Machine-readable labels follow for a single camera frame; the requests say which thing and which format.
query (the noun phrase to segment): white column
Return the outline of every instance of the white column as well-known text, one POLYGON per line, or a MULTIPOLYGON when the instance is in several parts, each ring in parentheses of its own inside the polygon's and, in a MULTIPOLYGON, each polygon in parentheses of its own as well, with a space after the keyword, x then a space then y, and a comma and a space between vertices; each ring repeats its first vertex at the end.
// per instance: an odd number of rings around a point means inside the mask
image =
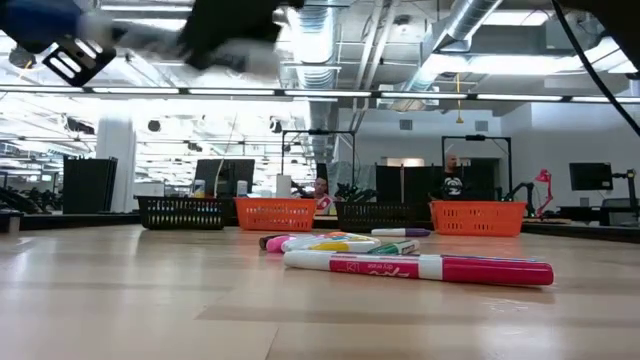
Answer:
POLYGON ((133 117, 126 109, 104 114, 98 123, 96 158, 118 159, 111 211, 131 212, 136 171, 136 130, 133 117))

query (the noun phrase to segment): black t-shirt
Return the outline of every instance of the black t-shirt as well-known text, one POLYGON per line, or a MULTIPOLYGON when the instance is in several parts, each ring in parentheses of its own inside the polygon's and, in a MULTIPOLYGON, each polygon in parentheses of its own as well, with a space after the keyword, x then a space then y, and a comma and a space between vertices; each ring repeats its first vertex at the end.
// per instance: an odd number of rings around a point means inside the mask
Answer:
POLYGON ((432 194, 433 197, 440 200, 462 199, 464 187, 462 184, 462 175, 460 175, 459 171, 445 171, 437 178, 437 182, 434 185, 436 190, 432 194))

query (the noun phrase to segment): orange plastic basket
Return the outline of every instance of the orange plastic basket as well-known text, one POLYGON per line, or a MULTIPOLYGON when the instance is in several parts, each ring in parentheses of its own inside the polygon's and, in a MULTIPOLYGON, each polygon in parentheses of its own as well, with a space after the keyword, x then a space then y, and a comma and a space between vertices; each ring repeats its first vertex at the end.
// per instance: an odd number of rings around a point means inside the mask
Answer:
POLYGON ((311 231, 314 199, 235 198, 243 230, 311 231))
POLYGON ((518 236, 526 203, 433 201, 433 226, 440 235, 518 236))

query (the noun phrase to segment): black wire basket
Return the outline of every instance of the black wire basket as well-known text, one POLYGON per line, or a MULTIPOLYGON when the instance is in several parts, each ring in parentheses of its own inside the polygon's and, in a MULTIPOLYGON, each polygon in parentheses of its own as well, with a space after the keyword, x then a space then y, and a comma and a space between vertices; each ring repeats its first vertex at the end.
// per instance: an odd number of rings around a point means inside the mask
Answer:
POLYGON ((373 229, 416 226, 422 217, 420 213, 428 211, 428 207, 402 203, 337 202, 336 210, 340 230, 368 233, 373 229))
POLYGON ((138 196, 140 220, 149 230, 222 230, 228 201, 138 196))

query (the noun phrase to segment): wooden table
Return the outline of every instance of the wooden table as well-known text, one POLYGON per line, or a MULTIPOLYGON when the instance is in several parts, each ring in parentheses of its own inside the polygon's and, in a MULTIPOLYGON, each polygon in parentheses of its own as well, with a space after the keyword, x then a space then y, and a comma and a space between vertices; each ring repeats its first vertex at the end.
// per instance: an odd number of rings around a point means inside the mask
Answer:
POLYGON ((523 234, 423 252, 532 256, 545 289, 285 269, 264 233, 139 226, 0 240, 0 358, 640 358, 640 246, 523 234))

